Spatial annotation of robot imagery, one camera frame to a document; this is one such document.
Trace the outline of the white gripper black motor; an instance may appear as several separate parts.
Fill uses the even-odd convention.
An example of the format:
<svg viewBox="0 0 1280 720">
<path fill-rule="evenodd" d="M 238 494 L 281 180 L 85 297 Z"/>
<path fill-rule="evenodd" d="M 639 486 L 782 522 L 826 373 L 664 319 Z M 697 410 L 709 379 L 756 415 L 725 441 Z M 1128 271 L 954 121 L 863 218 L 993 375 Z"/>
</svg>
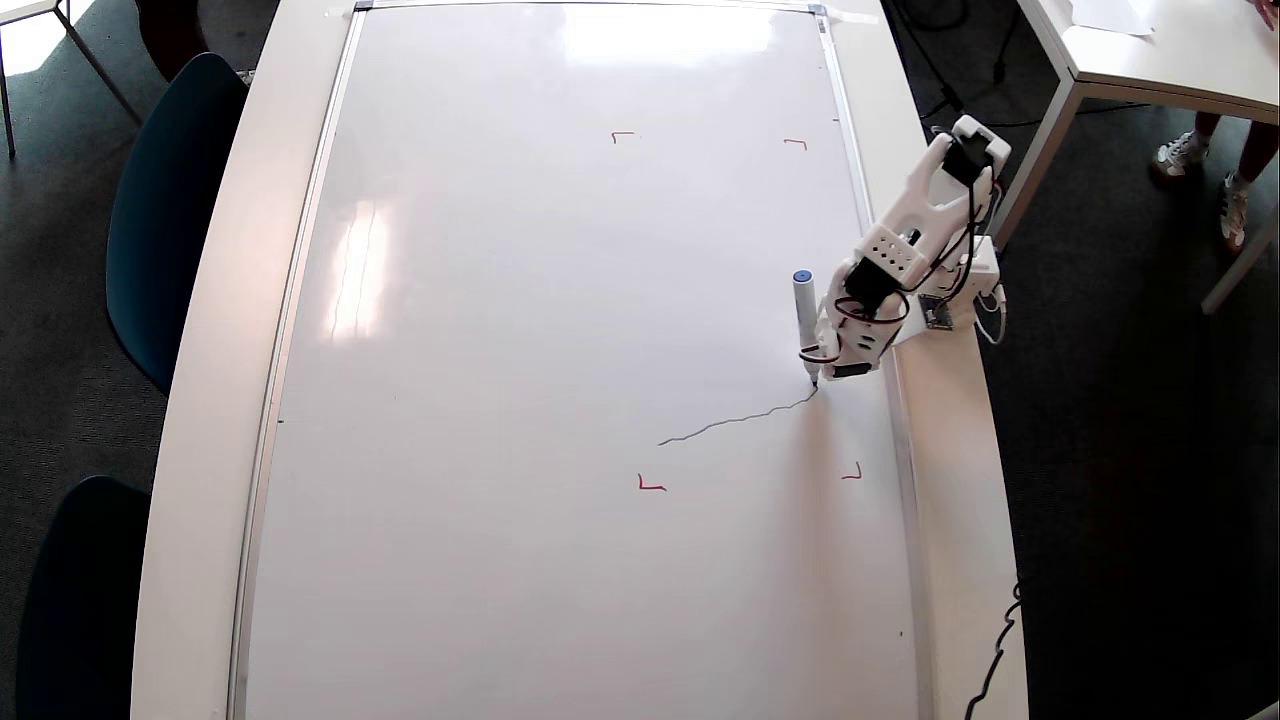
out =
<svg viewBox="0 0 1280 720">
<path fill-rule="evenodd" d="M 823 380 L 877 372 L 909 314 L 901 283 L 869 259 L 835 272 L 815 320 L 815 365 Z"/>
</svg>

